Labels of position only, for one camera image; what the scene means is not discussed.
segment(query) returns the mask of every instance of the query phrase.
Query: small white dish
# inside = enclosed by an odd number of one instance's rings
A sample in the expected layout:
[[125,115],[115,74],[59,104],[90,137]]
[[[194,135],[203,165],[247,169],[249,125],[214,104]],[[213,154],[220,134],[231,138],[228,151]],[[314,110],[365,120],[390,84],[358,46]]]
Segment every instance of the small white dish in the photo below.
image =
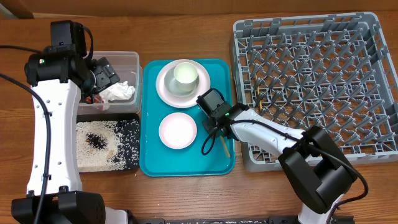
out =
[[[177,86],[177,81],[174,77],[174,68],[183,62],[189,62],[197,68],[198,78],[195,88],[192,91],[182,91]],[[156,91],[160,99],[176,108],[195,106],[198,96],[204,94],[209,89],[209,73],[201,64],[193,60],[180,59],[170,62],[161,69],[156,78]]]
[[183,149],[191,145],[197,136],[195,121],[185,113],[167,115],[159,126],[160,140],[172,149]]

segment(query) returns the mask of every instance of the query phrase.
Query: plastic dish rack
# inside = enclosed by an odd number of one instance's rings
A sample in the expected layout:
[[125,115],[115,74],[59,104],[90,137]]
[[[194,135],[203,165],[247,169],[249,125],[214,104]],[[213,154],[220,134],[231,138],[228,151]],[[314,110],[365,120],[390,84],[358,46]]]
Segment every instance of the plastic dish rack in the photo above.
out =
[[[239,102],[284,126],[325,128],[353,164],[398,160],[398,79],[375,14],[243,20],[233,37]],[[242,153],[247,170],[281,169],[266,149]]]

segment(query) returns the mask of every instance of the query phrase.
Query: teal tray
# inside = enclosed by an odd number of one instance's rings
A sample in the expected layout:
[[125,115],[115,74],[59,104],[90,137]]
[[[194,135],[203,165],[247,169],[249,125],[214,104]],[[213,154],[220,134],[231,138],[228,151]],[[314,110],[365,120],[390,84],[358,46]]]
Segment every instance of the teal tray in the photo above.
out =
[[[211,87],[218,89],[225,100],[232,102],[231,79],[228,65],[220,59],[197,59],[210,75]],[[193,175],[224,175],[235,166],[234,141],[225,138],[230,158],[226,157],[221,140],[216,139],[213,150],[207,155],[201,154],[201,146],[208,134],[201,124],[206,115],[199,106],[174,108],[164,103],[156,92],[156,77],[160,70],[172,60],[156,60],[144,69],[141,113],[141,145],[139,165],[141,170],[151,177],[175,177]],[[191,116],[198,127],[194,142],[185,149],[171,149],[165,146],[159,137],[162,120],[175,112]]]

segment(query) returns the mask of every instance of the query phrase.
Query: wooden table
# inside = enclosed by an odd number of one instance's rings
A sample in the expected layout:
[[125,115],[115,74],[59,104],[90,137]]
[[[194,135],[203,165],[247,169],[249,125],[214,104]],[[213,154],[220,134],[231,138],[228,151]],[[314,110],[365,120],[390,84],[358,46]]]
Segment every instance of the wooden table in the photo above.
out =
[[[132,50],[144,68],[150,61],[221,58],[229,61],[233,23],[240,19],[303,14],[233,14],[75,19],[89,27],[95,50]],[[378,12],[390,53],[398,65],[398,13]],[[42,49],[50,45],[51,19],[0,21],[0,44]],[[28,52],[0,50],[0,72],[25,82]],[[34,112],[32,97],[0,80],[0,223],[15,223],[11,200],[25,196],[32,168]],[[398,222],[398,162],[356,166],[367,179],[369,195],[342,206],[340,215],[357,223]],[[301,201],[283,172],[244,170],[239,144],[236,165],[221,177],[150,178],[137,172],[81,174],[83,190],[103,196],[112,208],[130,209],[138,218],[261,218],[296,215]],[[358,195],[357,181],[347,197]]]

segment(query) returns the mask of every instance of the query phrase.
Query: white cup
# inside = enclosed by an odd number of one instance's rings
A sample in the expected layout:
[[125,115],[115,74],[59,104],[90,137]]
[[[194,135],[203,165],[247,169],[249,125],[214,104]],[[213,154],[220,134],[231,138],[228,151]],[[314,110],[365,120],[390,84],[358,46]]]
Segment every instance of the white cup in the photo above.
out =
[[198,80],[198,70],[194,64],[182,62],[174,68],[174,78],[181,91],[192,91]]

